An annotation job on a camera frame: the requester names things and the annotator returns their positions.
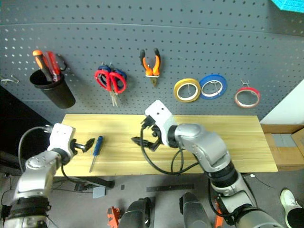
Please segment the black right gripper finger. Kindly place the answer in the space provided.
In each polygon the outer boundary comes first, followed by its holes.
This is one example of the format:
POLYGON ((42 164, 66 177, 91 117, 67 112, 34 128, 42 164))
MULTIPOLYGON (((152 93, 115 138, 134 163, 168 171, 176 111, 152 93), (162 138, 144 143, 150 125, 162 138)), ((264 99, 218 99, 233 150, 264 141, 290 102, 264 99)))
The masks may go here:
POLYGON ((155 142, 151 142, 150 143, 150 145, 149 145, 149 149, 151 150, 151 151, 156 151, 157 150, 157 148, 160 146, 162 144, 162 141, 161 141, 161 139, 157 139, 155 142))
POLYGON ((139 146, 152 146, 152 142, 145 140, 142 137, 132 137, 131 140, 139 146))

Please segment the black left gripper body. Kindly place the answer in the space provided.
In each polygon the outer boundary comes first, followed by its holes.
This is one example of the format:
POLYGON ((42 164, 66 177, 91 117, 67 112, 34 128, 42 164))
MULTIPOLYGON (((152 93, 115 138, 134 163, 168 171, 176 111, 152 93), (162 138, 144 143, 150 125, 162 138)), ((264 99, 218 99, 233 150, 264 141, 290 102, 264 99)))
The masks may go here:
POLYGON ((73 140, 70 142, 70 149, 72 150, 73 154, 77 154, 77 153, 78 153, 77 149, 80 149, 83 153, 86 152, 86 146, 77 143, 77 142, 76 142, 76 139, 73 139, 73 140))

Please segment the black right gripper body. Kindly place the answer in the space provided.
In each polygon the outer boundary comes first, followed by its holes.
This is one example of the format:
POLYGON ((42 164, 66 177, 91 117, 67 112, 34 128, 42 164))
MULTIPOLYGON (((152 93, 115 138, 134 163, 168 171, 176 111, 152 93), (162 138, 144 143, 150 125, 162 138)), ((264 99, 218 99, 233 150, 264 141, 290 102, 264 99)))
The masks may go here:
POLYGON ((157 137, 158 141, 162 143, 161 130, 156 125, 156 121, 150 115, 146 116, 146 118, 141 122, 140 138, 143 140, 143 131, 150 128, 152 130, 153 137, 157 137))

